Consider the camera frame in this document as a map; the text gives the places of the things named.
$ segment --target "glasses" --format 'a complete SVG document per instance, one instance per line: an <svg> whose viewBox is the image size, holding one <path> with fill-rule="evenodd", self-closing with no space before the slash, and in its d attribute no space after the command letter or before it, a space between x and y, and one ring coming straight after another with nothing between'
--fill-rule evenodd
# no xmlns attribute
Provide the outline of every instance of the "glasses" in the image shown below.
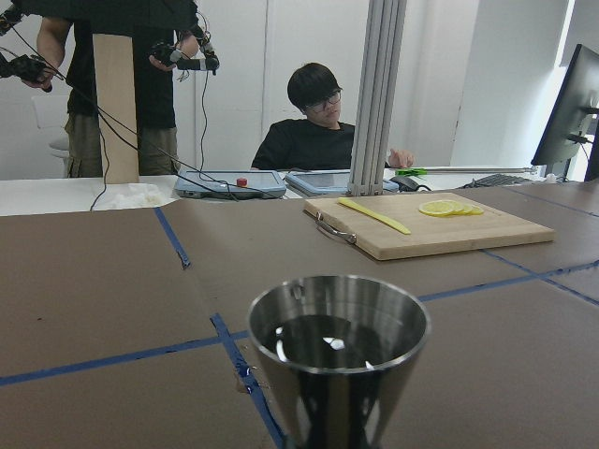
<svg viewBox="0 0 599 449"><path fill-rule="evenodd" d="M311 109L314 112L322 112L327 107L327 103L335 105L341 100L341 89L336 89L326 99L313 103L312 105L306 105L306 109Z"/></svg>

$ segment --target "brown table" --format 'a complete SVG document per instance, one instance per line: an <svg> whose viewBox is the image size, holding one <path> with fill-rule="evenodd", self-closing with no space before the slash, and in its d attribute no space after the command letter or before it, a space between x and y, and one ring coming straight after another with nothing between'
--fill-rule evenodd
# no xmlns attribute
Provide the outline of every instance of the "brown table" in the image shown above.
<svg viewBox="0 0 599 449"><path fill-rule="evenodd" d="M276 447L268 383L239 375L249 304L344 273L432 317L384 448L596 447L599 183L460 195L557 238L380 262L316 230L303 200L0 218L0 448Z"/></svg>

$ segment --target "stainless steel cup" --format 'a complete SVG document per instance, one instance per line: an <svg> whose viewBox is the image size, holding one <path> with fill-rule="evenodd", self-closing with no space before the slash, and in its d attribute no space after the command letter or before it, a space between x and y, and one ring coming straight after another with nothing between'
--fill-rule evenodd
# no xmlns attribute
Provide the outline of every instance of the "stainless steel cup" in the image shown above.
<svg viewBox="0 0 599 449"><path fill-rule="evenodd" d="M431 319L389 283L315 276L256 298L248 328L286 423L286 447L372 449Z"/></svg>

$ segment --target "man's hand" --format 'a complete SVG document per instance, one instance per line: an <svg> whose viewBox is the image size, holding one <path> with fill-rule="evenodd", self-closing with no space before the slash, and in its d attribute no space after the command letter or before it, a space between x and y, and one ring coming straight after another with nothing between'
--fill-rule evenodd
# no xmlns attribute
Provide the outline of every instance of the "man's hand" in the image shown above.
<svg viewBox="0 0 599 449"><path fill-rule="evenodd" d="M49 92L52 87L52 78L54 78L55 73L56 71L54 68L46 66L46 68L39 73L37 82L26 80L22 80L22 82L34 89L43 89L44 91Z"/></svg>
<svg viewBox="0 0 599 449"><path fill-rule="evenodd" d="M172 70L177 66L176 64L164 65L160 61L158 61L156 58L154 58L152 55L150 55L149 59L150 59L151 65L156 67L158 70L162 70L163 72L172 72Z"/></svg>
<svg viewBox="0 0 599 449"><path fill-rule="evenodd" d="M414 155L407 150L391 149L389 165L393 168L408 168L414 164Z"/></svg>

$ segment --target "cutting board handle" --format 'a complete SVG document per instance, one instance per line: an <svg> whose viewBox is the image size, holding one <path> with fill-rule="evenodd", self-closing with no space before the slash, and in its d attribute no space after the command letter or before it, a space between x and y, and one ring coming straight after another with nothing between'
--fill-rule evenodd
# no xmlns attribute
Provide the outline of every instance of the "cutting board handle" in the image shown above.
<svg viewBox="0 0 599 449"><path fill-rule="evenodd" d="M335 237L339 237L345 240L348 243L355 244L356 243L356 234L349 234L347 232L341 232L335 229L333 226L325 222L325 217L322 212L319 210L316 214L316 226L325 230L326 232L332 234Z"/></svg>

